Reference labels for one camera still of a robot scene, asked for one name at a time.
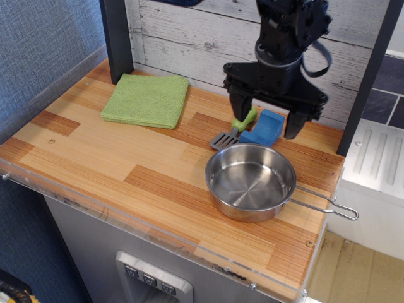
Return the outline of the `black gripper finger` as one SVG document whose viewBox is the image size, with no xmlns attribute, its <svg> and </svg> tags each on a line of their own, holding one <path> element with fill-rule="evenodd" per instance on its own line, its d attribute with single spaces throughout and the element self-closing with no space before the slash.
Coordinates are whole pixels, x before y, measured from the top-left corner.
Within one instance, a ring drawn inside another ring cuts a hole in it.
<svg viewBox="0 0 404 303">
<path fill-rule="evenodd" d="M 244 121 L 252 107 L 253 97 L 240 92 L 230 92 L 229 99 L 235 118 Z"/>
<path fill-rule="evenodd" d="M 287 116 L 287 124 L 285 127 L 284 138 L 294 139 L 299 134 L 301 129 L 304 127 L 308 118 L 306 112 L 292 112 L 290 111 Z"/>
</svg>

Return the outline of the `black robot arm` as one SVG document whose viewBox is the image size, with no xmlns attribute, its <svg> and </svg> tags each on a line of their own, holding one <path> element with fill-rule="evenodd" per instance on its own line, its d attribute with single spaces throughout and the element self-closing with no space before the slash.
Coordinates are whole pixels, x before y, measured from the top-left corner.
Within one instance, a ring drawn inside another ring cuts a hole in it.
<svg viewBox="0 0 404 303">
<path fill-rule="evenodd" d="M 331 16 L 327 1 L 257 1 L 261 16 L 255 44 L 256 62 L 233 62 L 223 67 L 236 119 L 243 121 L 254 99 L 289 112 L 284 137 L 294 139 L 304 124 L 318 120 L 328 96 L 308 81 L 326 74 L 331 54 L 318 41 L 328 34 Z M 313 46 L 328 66 L 309 71 L 304 52 Z"/>
</svg>

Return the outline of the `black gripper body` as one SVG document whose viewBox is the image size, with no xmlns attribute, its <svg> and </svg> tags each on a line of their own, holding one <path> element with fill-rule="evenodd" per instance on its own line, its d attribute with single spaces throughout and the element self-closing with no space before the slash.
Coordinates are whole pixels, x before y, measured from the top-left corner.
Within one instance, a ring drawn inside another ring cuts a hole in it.
<svg viewBox="0 0 404 303">
<path fill-rule="evenodd" d="M 306 112 L 318 120 L 328 97 L 303 76 L 303 57 L 286 65 L 233 62 L 223 66 L 223 87 L 292 112 Z"/>
</svg>

